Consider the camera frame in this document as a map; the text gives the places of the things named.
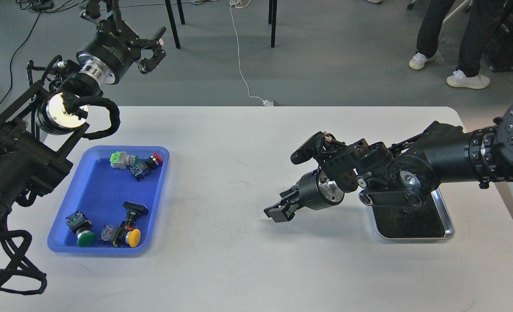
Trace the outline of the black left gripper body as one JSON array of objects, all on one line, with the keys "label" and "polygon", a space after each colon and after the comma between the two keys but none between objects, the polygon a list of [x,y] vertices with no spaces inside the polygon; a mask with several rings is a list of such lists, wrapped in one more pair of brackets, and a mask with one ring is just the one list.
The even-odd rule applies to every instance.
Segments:
[{"label": "black left gripper body", "polygon": [[130,41],[139,38],[125,22],[118,31],[114,20],[104,19],[98,24],[96,33],[78,51],[76,58],[81,65],[88,59],[102,61],[112,71],[112,78],[106,78],[104,82],[115,85],[132,63],[140,58],[140,48],[130,47]]}]

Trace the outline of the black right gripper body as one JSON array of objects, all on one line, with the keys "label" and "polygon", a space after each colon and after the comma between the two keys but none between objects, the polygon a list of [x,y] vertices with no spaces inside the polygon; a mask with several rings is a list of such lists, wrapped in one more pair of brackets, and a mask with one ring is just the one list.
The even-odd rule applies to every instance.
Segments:
[{"label": "black right gripper body", "polygon": [[290,189],[280,193],[282,204],[307,207],[315,211],[338,205],[345,193],[322,170],[307,172]]}]

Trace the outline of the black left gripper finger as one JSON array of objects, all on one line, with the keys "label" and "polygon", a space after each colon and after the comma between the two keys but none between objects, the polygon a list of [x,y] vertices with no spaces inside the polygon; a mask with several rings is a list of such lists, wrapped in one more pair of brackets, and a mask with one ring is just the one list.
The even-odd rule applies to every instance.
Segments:
[{"label": "black left gripper finger", "polygon": [[100,2],[105,4],[106,12],[109,14],[106,19],[114,22],[114,29],[118,33],[122,33],[123,20],[118,0],[82,0],[82,2],[80,2],[81,17],[92,23],[100,24],[102,21]]},{"label": "black left gripper finger", "polygon": [[[167,28],[162,26],[153,39],[133,38],[129,39],[129,50],[133,61],[137,63],[141,74],[148,74],[153,71],[166,56],[163,50],[164,41],[162,39]],[[142,51],[151,51],[152,57],[141,58]]]}]

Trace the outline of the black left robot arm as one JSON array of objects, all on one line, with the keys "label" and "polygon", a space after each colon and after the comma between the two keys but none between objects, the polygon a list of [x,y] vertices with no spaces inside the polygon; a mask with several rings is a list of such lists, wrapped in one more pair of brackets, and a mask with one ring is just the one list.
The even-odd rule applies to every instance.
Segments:
[{"label": "black left robot arm", "polygon": [[166,56],[162,26],[154,38],[140,38],[121,16],[119,2],[81,4],[81,16],[96,33],[78,51],[76,61],[55,56],[38,81],[0,113],[0,291],[32,296],[47,287],[46,274],[26,257],[32,235],[9,230],[13,204],[30,207],[50,194],[70,173],[68,154],[79,140],[100,140],[116,133],[120,111],[103,97],[103,84],[115,85],[134,63],[140,73],[153,71]]}]

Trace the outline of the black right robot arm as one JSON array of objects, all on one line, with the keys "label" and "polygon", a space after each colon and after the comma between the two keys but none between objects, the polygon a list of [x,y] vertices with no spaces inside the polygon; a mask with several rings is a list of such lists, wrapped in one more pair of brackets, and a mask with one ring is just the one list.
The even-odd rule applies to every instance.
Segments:
[{"label": "black right robot arm", "polygon": [[493,126],[465,133],[461,126],[434,121],[390,147],[366,140],[347,145],[317,132],[290,159],[294,164],[314,159],[318,167],[264,209],[277,223],[291,221],[302,207],[317,211],[338,205],[358,187],[367,206],[419,209],[443,183],[476,180],[487,189],[491,182],[513,182],[513,105]]}]

